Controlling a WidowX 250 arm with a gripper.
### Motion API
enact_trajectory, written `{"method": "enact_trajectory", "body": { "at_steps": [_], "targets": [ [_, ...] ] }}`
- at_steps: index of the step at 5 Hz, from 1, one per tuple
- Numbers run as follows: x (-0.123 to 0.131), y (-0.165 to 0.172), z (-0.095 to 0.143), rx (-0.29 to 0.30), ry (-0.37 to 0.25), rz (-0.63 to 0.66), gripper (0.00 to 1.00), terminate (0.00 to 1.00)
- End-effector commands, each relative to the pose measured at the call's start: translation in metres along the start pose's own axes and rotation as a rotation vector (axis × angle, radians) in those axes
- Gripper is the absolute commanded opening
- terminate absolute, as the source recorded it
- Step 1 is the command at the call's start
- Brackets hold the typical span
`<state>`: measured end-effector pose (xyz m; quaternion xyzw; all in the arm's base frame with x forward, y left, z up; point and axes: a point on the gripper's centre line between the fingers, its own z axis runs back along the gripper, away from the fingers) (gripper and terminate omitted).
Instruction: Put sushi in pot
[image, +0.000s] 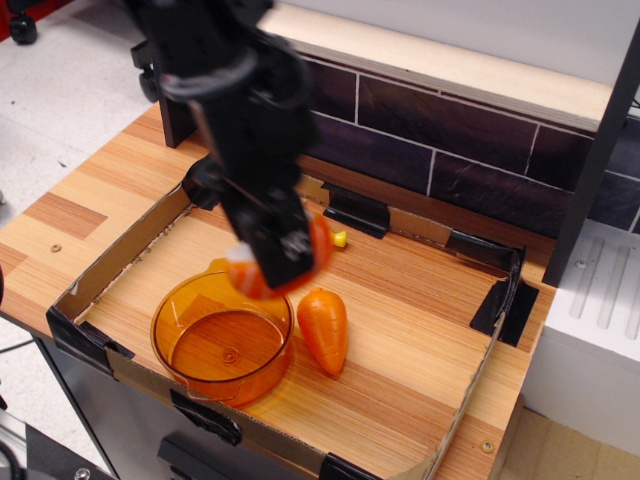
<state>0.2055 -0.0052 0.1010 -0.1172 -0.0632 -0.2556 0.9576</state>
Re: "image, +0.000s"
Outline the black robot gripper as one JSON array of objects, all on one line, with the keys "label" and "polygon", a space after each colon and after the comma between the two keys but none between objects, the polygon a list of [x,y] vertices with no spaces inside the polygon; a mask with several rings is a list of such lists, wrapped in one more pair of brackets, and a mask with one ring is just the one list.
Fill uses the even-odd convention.
[{"label": "black robot gripper", "polygon": [[209,153],[187,172],[200,209],[221,206],[272,289],[314,267],[309,220],[294,191],[297,158],[315,139],[310,79],[281,37],[261,35],[228,64],[165,87],[190,108]]}]

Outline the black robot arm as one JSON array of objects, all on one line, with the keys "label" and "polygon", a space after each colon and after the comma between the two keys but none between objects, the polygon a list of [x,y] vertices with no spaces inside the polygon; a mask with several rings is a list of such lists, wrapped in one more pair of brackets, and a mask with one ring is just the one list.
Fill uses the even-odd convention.
[{"label": "black robot arm", "polygon": [[316,140],[310,78],[289,43],[264,32],[268,1],[131,1],[162,92],[188,106],[209,148],[183,179],[190,201],[221,206],[269,288],[314,268],[296,193],[299,156]]}]

